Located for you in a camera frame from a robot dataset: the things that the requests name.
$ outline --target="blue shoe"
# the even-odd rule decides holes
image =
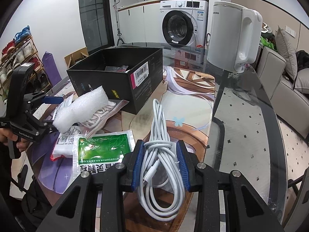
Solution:
[[[21,32],[16,33],[15,35],[15,46],[18,45],[21,42],[21,38],[20,38]]]
[[[27,36],[30,36],[30,35],[31,35],[31,32],[30,32],[30,27],[28,25],[27,27],[23,28],[23,30],[21,31],[20,39],[23,40]]]

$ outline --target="human hand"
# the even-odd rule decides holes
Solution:
[[[18,139],[17,135],[12,133],[12,131],[10,129],[0,128],[0,142],[7,146],[7,139],[8,138],[10,140],[13,140],[13,141],[17,141],[17,139]],[[16,144],[16,147],[18,148],[18,150],[20,152],[23,152],[27,149],[29,143],[30,142],[28,140],[22,138],[21,141],[19,141]]]

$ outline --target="red shoe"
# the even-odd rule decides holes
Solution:
[[[14,48],[15,48],[15,39],[13,39],[7,44],[7,54],[10,54]]]
[[[7,46],[5,46],[4,49],[2,50],[1,61],[4,61],[6,57],[7,57]]]
[[[32,57],[29,60],[29,63],[34,63],[34,69],[38,68],[40,66],[40,62],[36,56]]]

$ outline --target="washing machine drum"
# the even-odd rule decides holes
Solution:
[[[170,45],[187,45],[192,38],[193,24],[185,13],[172,10],[163,19],[162,32],[165,40]]]

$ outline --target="wall outlet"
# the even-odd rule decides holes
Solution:
[[[287,33],[289,33],[292,37],[294,37],[294,38],[296,37],[296,32],[294,30],[292,30],[290,27],[285,26],[285,31]]]

